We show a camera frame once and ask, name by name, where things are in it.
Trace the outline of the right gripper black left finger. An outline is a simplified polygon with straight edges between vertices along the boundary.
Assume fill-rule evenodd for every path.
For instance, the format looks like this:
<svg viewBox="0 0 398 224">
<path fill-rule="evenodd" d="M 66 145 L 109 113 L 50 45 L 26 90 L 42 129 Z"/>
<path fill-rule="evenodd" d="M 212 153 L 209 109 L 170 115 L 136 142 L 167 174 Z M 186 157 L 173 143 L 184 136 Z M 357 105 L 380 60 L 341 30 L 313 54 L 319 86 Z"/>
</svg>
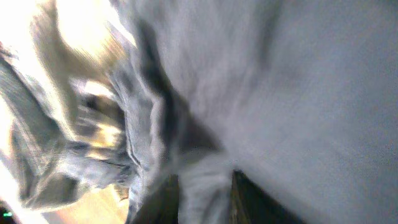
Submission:
<svg viewBox="0 0 398 224">
<path fill-rule="evenodd" d="M 126 224 L 177 224 L 179 186 L 176 175 L 170 175 L 152 193 L 143 194 L 138 184 L 129 188 Z"/>
</svg>

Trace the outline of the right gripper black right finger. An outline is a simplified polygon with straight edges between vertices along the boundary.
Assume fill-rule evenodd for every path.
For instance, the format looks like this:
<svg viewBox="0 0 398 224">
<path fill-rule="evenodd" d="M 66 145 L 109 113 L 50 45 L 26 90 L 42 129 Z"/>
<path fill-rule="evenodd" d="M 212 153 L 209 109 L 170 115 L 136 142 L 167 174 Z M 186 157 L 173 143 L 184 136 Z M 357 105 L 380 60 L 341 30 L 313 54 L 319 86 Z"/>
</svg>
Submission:
<svg viewBox="0 0 398 224">
<path fill-rule="evenodd" d="M 232 224 L 305 224 L 300 217 L 264 193 L 241 171 L 233 172 L 229 222 Z"/>
</svg>

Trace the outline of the blue grey garment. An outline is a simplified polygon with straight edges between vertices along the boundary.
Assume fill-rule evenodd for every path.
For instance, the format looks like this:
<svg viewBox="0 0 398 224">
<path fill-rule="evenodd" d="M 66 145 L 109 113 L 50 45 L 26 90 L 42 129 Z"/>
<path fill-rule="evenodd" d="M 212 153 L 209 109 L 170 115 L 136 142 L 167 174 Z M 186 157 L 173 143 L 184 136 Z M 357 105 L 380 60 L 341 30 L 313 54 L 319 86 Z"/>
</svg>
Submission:
<svg viewBox="0 0 398 224">
<path fill-rule="evenodd" d="M 7 164 L 23 207 L 171 175 L 227 223 L 242 172 L 308 223 L 397 222 L 396 1 L 2 1 Z"/>
</svg>

